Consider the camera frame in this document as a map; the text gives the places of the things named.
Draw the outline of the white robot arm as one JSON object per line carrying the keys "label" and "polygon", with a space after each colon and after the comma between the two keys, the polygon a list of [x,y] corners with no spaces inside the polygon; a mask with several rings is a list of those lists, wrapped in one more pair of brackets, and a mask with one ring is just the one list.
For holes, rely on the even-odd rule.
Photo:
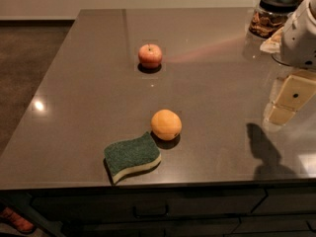
{"label": "white robot arm", "polygon": [[304,0],[280,33],[274,58],[291,68],[277,78],[264,111],[264,122],[283,126],[316,94],[316,0]]}

